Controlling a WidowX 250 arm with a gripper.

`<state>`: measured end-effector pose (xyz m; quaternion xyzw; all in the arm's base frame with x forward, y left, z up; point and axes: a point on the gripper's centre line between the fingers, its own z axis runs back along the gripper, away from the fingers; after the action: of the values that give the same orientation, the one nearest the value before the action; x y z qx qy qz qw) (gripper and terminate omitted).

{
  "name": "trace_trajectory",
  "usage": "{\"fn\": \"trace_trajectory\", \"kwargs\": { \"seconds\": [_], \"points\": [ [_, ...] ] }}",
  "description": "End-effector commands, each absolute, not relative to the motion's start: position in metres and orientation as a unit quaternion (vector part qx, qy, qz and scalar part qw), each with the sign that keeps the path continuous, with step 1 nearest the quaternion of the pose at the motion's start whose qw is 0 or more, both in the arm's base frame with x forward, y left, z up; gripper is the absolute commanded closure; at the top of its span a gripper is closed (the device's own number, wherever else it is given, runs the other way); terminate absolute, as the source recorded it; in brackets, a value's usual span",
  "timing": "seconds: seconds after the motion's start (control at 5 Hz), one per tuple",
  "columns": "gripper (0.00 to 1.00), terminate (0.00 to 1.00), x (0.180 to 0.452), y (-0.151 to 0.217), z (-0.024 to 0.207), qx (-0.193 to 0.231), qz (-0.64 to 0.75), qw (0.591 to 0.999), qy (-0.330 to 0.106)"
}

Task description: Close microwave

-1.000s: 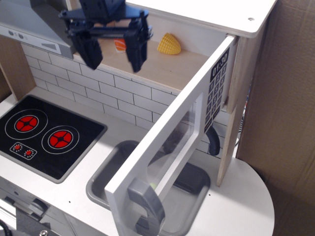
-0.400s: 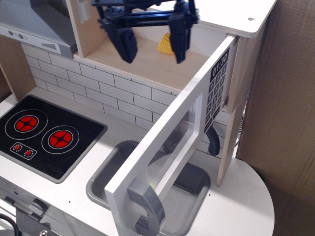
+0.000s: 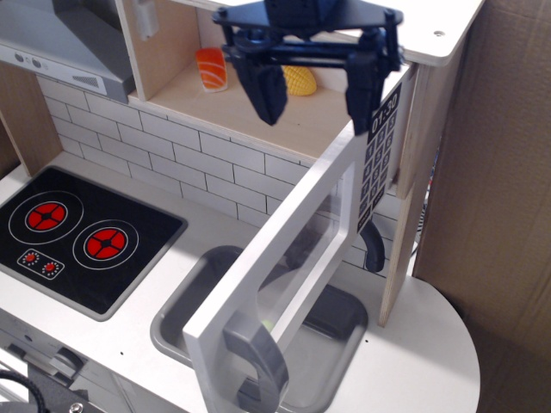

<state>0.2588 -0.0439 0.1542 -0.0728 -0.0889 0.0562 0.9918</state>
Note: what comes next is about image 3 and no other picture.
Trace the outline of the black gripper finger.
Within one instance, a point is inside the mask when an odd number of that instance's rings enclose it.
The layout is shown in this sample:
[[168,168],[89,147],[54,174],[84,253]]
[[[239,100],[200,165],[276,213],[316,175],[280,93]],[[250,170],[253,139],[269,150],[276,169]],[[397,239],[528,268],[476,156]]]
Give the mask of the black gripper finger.
[[345,99],[356,136],[371,130],[372,115],[381,104],[384,83],[401,65],[396,29],[369,29],[347,57]]
[[236,60],[233,66],[258,117],[273,126],[287,104],[287,85],[283,70],[276,65],[257,65]]

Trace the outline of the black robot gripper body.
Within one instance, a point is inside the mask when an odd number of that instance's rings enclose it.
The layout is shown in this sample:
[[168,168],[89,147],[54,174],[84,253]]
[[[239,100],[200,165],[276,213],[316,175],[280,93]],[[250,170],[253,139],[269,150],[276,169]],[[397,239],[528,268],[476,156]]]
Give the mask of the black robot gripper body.
[[259,1],[213,13],[230,60],[254,65],[337,68],[356,53],[373,53],[386,69],[402,63],[403,13],[364,1]]

